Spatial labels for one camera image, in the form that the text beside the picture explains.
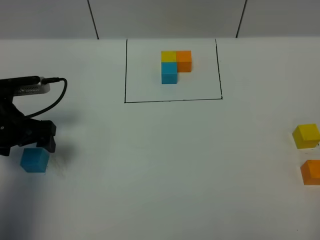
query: orange cube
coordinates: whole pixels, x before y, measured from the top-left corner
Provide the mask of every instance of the orange cube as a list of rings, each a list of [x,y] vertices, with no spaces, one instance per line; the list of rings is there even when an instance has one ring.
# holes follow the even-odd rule
[[[320,185],[320,160],[307,160],[300,169],[304,185]]]
[[[176,51],[178,73],[190,73],[192,70],[191,51]]]

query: black line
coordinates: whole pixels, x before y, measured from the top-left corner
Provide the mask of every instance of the black line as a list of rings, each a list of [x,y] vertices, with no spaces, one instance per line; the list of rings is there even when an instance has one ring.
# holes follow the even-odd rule
[[[127,97],[127,65],[128,65],[128,39],[125,44],[125,82],[124,82],[124,103],[126,103]]]
[[[239,22],[238,30],[236,31],[236,35],[235,35],[235,38],[236,38],[236,39],[238,38],[239,31],[240,31],[241,24],[242,24],[242,19],[244,18],[244,14],[245,14],[246,6],[247,6],[247,1],[248,1],[248,0],[245,0],[245,2],[244,2],[244,6],[243,6],[243,10],[242,10],[242,14],[241,14],[241,18],[240,18],[240,22]]]
[[[95,23],[95,19],[94,19],[94,15],[92,14],[92,10],[91,10],[91,6],[90,6],[90,2],[89,0],[86,0],[88,2],[88,6],[89,6],[89,10],[90,10],[90,14],[91,14],[91,18],[92,18],[92,22],[93,22],[93,26],[94,26],[94,30],[95,30],[95,34],[96,34],[96,38],[99,40],[99,35],[98,35],[98,31],[97,31],[97,27],[96,27],[96,23]]]
[[[164,103],[164,102],[187,102],[187,101],[208,101],[208,100],[222,100],[222,97],[221,97],[221,98],[204,98],[204,99],[160,100],[160,101],[126,101],[125,104],[136,104],[136,103]]]
[[[215,40],[216,62],[217,62],[217,65],[218,65],[218,74],[219,74],[221,99],[223,99],[223,97],[222,97],[222,87],[221,87],[221,77],[220,77],[220,67],[219,67],[219,58],[218,58],[218,45],[217,45],[217,39],[214,39],[214,40]]]

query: black cable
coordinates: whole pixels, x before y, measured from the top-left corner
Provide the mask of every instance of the black cable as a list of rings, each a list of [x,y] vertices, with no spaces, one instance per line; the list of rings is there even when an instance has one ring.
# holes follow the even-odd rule
[[[64,87],[63,87],[63,90],[62,90],[62,93],[61,93],[60,97],[54,103],[52,103],[50,106],[46,107],[45,109],[25,116],[26,119],[34,118],[34,117],[36,117],[36,116],[38,116],[40,114],[43,114],[43,113],[49,111],[50,109],[54,108],[62,100],[62,98],[66,94],[67,86],[68,86],[68,82],[67,82],[67,80],[65,78],[59,78],[59,77],[45,78],[45,79],[43,79],[41,81],[41,83],[42,84],[51,84],[51,83],[57,83],[57,82],[60,82],[60,81],[64,81]]]

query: cube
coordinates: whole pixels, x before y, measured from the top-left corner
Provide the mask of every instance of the cube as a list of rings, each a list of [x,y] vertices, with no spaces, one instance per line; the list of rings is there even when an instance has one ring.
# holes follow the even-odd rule
[[[304,185],[320,185],[320,160],[307,160],[300,170]]]
[[[177,84],[178,71],[176,62],[161,63],[161,83],[162,84]]]
[[[43,148],[25,148],[20,166],[27,173],[45,173],[50,154]]]
[[[178,73],[190,73],[192,71],[191,51],[176,51]]]
[[[175,63],[177,62],[177,54],[175,51],[162,51],[161,52],[162,63]]]
[[[298,125],[292,136],[298,149],[315,148],[320,142],[320,133],[314,123]]]

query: blue cube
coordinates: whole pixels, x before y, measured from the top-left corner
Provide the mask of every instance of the blue cube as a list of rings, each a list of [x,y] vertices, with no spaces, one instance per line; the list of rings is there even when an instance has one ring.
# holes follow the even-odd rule
[[[161,83],[162,84],[178,83],[178,68],[177,68],[176,62],[161,63]]]
[[[20,166],[27,173],[45,173],[50,154],[43,148],[25,148]]]

